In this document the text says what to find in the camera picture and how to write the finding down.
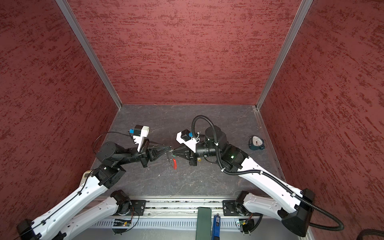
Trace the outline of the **perforated metal keyring red handle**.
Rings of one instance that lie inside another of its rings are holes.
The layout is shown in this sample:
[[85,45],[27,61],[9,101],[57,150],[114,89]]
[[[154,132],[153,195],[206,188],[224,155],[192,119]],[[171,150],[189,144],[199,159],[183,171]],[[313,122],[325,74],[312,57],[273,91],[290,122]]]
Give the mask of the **perforated metal keyring red handle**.
[[168,152],[167,152],[167,158],[168,158],[168,161],[169,161],[170,166],[171,166],[174,170],[176,170],[176,169],[178,168],[178,166],[177,166],[177,161],[176,161],[176,157],[175,157],[175,155],[173,154],[172,151],[168,151]]

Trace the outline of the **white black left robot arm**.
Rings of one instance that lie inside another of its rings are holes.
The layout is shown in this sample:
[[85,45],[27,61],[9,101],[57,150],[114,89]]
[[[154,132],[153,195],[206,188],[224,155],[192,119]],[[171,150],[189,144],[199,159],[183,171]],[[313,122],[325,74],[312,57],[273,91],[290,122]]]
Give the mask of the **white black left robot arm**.
[[95,198],[114,186],[126,173],[123,165],[142,163],[147,167],[171,147],[153,143],[148,139],[140,148],[125,149],[107,142],[97,153],[101,165],[92,170],[85,182],[59,204],[34,220],[25,219],[17,225],[21,240],[70,240],[94,223],[114,214],[134,215],[130,197],[122,190],[114,191],[111,196],[91,209],[82,212]]

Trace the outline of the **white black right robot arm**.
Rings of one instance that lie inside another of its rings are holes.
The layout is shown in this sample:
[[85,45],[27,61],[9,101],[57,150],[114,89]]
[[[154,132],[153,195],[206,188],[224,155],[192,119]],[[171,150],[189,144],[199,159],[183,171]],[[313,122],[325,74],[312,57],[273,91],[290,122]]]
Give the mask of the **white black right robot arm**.
[[236,200],[240,214],[260,213],[281,221],[295,235],[306,236],[314,209],[298,197],[313,203],[313,191],[300,190],[276,178],[246,152],[229,144],[226,134],[219,127],[207,128],[205,135],[198,139],[189,130],[183,130],[177,134],[176,140],[181,144],[174,150],[176,156],[191,161],[195,166],[198,159],[216,157],[219,152],[217,162],[222,164],[223,169],[249,181],[271,197],[267,200],[242,191]]

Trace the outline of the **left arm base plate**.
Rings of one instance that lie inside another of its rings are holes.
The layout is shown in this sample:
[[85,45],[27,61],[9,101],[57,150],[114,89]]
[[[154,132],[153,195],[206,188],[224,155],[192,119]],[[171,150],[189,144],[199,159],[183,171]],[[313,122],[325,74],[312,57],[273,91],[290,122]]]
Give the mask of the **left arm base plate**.
[[118,210],[117,214],[119,216],[132,216],[134,214],[138,214],[142,216],[144,214],[144,210],[146,208],[146,200],[130,200],[122,203]]

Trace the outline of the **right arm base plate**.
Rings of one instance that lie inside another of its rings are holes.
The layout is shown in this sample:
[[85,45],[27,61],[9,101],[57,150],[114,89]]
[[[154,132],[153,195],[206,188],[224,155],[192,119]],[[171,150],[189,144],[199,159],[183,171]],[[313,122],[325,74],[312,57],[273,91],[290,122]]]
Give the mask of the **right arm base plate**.
[[224,216],[243,216],[243,217],[250,217],[251,214],[253,216],[262,216],[260,213],[251,213],[248,211],[245,206],[239,202],[236,202],[234,200],[223,200],[223,212]]

